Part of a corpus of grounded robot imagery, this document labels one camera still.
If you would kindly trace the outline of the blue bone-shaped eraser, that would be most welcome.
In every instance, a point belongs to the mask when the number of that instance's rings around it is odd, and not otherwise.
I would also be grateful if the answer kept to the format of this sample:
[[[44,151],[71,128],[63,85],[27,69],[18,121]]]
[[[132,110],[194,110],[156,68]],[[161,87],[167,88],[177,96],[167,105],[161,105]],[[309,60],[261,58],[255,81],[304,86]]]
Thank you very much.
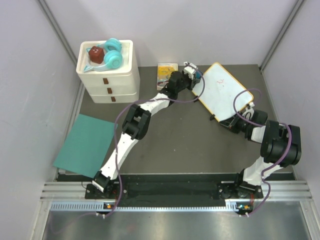
[[[197,71],[197,72],[195,73],[195,77],[196,77],[197,79],[200,79],[200,78],[202,77],[202,75],[203,75],[203,73],[202,73],[201,71]]]

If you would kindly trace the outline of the whiteboard with orange frame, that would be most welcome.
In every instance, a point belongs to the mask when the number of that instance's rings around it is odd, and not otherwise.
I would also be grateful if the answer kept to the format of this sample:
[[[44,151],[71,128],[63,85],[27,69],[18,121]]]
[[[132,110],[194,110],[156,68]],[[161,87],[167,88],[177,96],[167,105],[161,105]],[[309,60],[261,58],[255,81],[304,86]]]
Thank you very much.
[[[211,65],[203,77],[204,81],[197,83],[192,93],[218,122],[233,117],[236,111],[243,110],[254,100],[254,96],[218,62]]]

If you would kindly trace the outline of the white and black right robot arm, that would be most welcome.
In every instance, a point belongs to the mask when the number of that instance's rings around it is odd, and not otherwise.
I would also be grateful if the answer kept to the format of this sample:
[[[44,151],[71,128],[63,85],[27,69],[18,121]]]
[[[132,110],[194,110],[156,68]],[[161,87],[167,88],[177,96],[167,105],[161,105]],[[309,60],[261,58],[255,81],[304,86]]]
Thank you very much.
[[[218,186],[222,199],[262,198],[263,180],[275,171],[296,165],[301,159],[300,128],[268,120],[264,111],[247,110],[221,121],[220,125],[235,134],[243,132],[248,141],[261,144],[260,157],[250,167],[236,174],[234,182]]]

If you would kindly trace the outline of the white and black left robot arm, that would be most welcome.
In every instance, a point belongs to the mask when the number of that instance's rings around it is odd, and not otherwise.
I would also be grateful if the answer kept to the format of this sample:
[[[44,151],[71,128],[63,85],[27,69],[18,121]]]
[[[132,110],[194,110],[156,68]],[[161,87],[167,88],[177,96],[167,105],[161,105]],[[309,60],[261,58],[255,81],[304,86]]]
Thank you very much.
[[[120,167],[134,145],[147,134],[152,116],[177,102],[181,91],[192,90],[202,81],[203,74],[199,70],[189,71],[185,68],[183,71],[174,71],[168,83],[155,97],[142,104],[134,103],[128,108],[121,137],[115,140],[113,153],[93,177],[92,185],[96,187],[98,195],[106,199],[113,194],[114,182],[120,179]]]

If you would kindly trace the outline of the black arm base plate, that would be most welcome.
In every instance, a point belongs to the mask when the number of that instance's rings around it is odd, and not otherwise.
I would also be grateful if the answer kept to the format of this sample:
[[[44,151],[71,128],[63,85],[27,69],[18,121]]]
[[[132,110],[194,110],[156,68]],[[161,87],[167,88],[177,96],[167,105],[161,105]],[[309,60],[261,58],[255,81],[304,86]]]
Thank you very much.
[[[137,204],[190,204],[192,201],[222,201],[226,199],[261,199],[263,194],[238,191],[232,183],[215,184],[214,182],[125,182],[120,191],[115,184],[106,193],[96,189],[92,184],[87,185],[86,199],[117,199],[121,205]]]

